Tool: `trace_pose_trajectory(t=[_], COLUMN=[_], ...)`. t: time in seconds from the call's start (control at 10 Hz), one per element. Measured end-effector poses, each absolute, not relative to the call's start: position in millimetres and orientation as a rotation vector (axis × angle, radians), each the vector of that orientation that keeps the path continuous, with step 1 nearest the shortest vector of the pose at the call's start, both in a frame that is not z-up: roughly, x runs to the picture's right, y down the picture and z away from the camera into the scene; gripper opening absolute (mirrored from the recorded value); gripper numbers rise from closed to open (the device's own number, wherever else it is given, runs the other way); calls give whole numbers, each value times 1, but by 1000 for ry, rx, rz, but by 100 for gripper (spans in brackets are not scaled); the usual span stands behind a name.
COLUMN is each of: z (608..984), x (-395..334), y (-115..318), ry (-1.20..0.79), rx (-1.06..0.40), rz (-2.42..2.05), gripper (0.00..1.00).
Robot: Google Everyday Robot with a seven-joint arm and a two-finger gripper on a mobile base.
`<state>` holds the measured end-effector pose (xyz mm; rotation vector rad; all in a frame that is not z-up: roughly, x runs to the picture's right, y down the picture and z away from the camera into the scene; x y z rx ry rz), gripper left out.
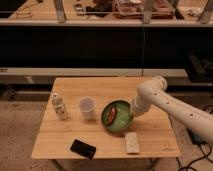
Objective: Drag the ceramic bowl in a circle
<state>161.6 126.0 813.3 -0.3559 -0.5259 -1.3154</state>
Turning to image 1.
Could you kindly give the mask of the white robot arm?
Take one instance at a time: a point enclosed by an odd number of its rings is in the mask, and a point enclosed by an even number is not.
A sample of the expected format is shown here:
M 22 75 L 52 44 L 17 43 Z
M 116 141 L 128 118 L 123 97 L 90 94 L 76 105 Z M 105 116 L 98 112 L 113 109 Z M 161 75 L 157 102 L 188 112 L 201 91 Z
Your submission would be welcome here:
M 155 105 L 213 145 L 213 116 L 170 96 L 166 89 L 167 81 L 162 76 L 142 82 L 131 102 L 130 113 L 138 117 Z

